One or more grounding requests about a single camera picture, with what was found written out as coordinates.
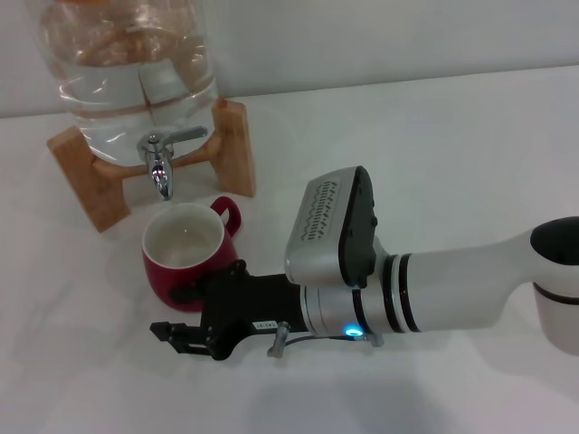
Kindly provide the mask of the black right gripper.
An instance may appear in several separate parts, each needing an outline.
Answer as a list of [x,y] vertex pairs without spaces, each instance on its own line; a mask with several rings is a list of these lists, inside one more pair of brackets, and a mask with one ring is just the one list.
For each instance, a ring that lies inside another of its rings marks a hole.
[[246,262],[211,272],[198,282],[177,285],[168,291],[177,305],[202,305],[200,326],[154,322],[149,330],[178,354],[228,358],[235,346],[252,335],[273,334],[287,323],[291,332],[306,332],[300,302],[300,286],[285,275],[256,277]]

